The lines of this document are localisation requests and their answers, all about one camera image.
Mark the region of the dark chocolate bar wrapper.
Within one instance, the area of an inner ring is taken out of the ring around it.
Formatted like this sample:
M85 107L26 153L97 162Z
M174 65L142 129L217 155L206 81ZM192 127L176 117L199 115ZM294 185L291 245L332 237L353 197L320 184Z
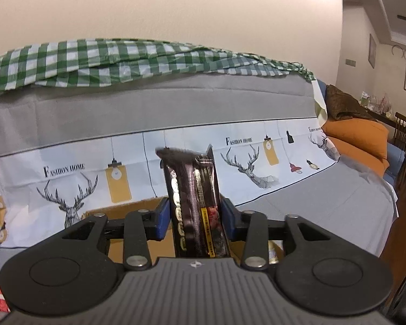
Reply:
M204 153L158 148L169 196L175 254L178 258L228 258L222 225L215 159Z

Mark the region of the brown cardboard box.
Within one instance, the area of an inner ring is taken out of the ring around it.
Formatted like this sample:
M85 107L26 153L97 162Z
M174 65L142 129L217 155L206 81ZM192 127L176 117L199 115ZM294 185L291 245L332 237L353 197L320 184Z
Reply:
M226 238L231 242L244 243L240 265L248 270L268 268L271 265L268 242L284 238L287 224L268 220L256 211L239 211L227 198L221 200L220 209ZM169 199L164 197L154 210L132 210L125 218L107 219L102 235L107 240L124 241L125 267L144 270L152 265L147 242L164 240L172 216Z

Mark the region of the grey deer-print sofa cover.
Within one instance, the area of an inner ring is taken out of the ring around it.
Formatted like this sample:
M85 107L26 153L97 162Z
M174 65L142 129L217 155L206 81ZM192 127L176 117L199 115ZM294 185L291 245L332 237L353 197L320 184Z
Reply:
M159 148L212 149L220 193L271 219L297 214L374 255L398 216L381 174L323 132L320 83L184 75L0 96L0 269L95 210L167 194Z

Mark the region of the orange cushion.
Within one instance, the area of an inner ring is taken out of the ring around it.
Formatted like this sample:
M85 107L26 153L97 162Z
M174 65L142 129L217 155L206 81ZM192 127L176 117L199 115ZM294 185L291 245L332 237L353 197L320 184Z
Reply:
M389 131L379 122L352 118L330 120L323 132L341 155L346 155L383 177L389 167L387 137Z

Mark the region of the brown blanket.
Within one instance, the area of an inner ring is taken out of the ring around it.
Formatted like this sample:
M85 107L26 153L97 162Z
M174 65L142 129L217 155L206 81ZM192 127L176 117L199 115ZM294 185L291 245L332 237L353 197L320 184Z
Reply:
M325 102L329 116L334 120L358 118L375 121L358 100L332 84L326 86Z

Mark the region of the green checkered cloth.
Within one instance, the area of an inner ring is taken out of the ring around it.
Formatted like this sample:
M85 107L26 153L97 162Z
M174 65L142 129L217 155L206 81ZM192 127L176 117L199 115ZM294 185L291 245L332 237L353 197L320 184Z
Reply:
M0 55L0 95L33 85L110 87L188 73L233 76L301 76L313 72L299 62L190 43L144 39L79 39L27 45Z

